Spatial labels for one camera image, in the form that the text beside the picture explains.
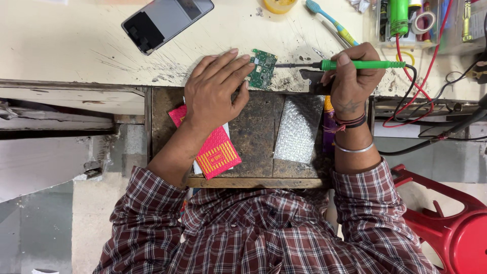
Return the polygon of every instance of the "tattoo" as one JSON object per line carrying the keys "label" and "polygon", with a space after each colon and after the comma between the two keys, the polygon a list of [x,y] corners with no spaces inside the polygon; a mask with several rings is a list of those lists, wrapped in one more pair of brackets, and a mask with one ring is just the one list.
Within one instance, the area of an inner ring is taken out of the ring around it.
{"label": "tattoo", "polygon": [[361,103],[362,102],[355,103],[353,101],[353,99],[350,99],[350,101],[348,101],[348,103],[346,103],[346,104],[338,103],[338,106],[341,108],[340,111],[342,111],[344,113],[353,113],[353,112],[355,112],[357,107],[359,107],[361,105]]}
{"label": "tattoo", "polygon": [[186,173],[184,173],[183,178],[181,179],[181,187],[185,187],[186,186],[187,178],[189,177],[189,173],[190,172],[191,172],[191,167],[188,168],[188,170],[186,171]]}

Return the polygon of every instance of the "blue toothbrush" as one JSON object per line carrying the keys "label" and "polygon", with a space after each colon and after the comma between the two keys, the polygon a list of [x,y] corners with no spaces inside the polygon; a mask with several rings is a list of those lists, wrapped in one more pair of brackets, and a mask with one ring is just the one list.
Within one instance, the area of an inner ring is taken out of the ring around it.
{"label": "blue toothbrush", "polygon": [[358,46],[357,41],[355,41],[350,33],[348,33],[348,31],[342,25],[340,25],[340,23],[324,12],[316,2],[313,0],[306,0],[306,6],[312,12],[325,16],[325,18],[327,18],[333,24],[333,26],[335,26],[335,28],[337,28],[338,34],[342,36],[343,39],[345,39],[345,41],[347,41],[350,45]]}

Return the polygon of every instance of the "person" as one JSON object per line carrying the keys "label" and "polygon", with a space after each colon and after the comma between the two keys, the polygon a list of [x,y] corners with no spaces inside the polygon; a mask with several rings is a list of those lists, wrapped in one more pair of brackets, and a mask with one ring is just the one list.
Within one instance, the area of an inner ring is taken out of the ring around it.
{"label": "person", "polygon": [[[206,56],[194,68],[186,117],[145,169],[134,167],[94,273],[438,273],[402,218],[406,207],[366,123],[336,133],[341,149],[331,173],[343,240],[301,192],[288,189],[201,189],[178,221],[204,141],[249,99],[248,82],[241,83],[254,64],[249,55],[233,60],[237,54]],[[331,101],[342,121],[363,116],[385,73],[356,70],[351,59],[380,60],[369,43],[332,58],[337,69],[322,82],[336,73]]]}

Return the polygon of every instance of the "shirt sleeve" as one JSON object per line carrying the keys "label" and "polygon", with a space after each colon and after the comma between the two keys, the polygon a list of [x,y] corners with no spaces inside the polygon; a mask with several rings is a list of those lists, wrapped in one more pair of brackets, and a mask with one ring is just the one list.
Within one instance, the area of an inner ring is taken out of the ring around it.
{"label": "shirt sleeve", "polygon": [[404,268],[413,273],[437,273],[402,217],[406,205],[384,158],[370,171],[355,175],[332,171],[332,176],[344,241],[368,253],[391,273]]}
{"label": "shirt sleeve", "polygon": [[94,274],[164,271],[180,241],[178,218],[186,192],[134,167],[127,192],[110,216],[112,237]]}

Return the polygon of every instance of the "plaid shirt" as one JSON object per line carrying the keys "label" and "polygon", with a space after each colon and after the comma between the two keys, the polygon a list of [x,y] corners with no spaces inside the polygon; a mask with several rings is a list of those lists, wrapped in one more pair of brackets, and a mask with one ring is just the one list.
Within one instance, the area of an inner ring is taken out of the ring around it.
{"label": "plaid shirt", "polygon": [[187,190],[134,167],[94,273],[438,273],[401,217],[385,160],[332,174],[343,241],[286,189],[201,189],[179,222]]}

